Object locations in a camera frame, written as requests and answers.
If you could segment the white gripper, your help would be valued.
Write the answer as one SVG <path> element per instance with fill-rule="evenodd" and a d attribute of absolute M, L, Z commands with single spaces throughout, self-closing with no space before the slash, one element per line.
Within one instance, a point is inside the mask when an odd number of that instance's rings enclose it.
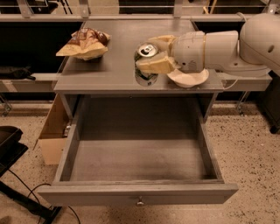
<path fill-rule="evenodd" d="M 204 69 L 203 31 L 187 32 L 177 38 L 173 35 L 157 36 L 149 38 L 148 42 L 157 48 L 158 54 L 136 62 L 142 73 L 169 74 L 178 68 L 184 73 L 200 73 Z"/>

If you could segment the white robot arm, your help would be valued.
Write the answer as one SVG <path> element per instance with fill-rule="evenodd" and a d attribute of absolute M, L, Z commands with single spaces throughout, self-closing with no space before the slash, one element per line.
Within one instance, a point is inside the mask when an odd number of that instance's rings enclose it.
<path fill-rule="evenodd" d="M 145 55 L 136 61 L 136 67 L 143 73 L 215 70 L 234 76 L 263 76 L 280 70 L 280 17 L 257 14 L 239 31 L 158 36 L 148 39 L 140 50 Z"/>

